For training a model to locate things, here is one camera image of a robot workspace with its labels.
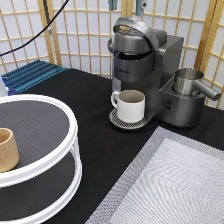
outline wooden cup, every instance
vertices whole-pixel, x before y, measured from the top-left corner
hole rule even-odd
[[[18,162],[19,152],[13,132],[0,128],[0,173],[11,170]]]

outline metal pitcher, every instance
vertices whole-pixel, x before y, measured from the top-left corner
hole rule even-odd
[[[204,74],[194,68],[182,68],[175,72],[173,89],[185,96],[192,96],[197,92],[203,93],[213,101],[220,98],[221,94],[202,82]]]

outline blue dish rack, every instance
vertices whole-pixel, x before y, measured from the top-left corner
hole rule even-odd
[[[48,79],[67,68],[36,60],[14,71],[2,75],[5,86],[9,87],[11,94],[21,93],[26,89]]]

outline mug handle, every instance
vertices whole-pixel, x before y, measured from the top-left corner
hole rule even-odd
[[[115,91],[115,92],[112,93],[112,95],[111,95],[111,103],[112,103],[112,105],[115,108],[117,108],[117,104],[115,103],[115,100],[114,100],[115,95],[117,95],[117,97],[118,97],[119,96],[119,92],[118,91]]]

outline gray mat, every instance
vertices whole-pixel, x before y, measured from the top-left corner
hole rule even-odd
[[[9,128],[15,135],[20,160],[14,169],[18,169],[58,147],[68,133],[69,120],[50,103],[15,101],[0,104],[0,128]]]
[[[132,163],[130,163],[114,187],[107,194],[105,199],[98,206],[96,211],[87,220],[87,224],[109,223],[113,213],[121,204],[123,198],[165,138],[179,142],[180,144],[204,152],[208,155],[212,155],[216,158],[224,159],[224,153],[218,149],[158,127],[136,158]]]
[[[223,160],[165,139],[109,223],[222,223],[223,174]]]

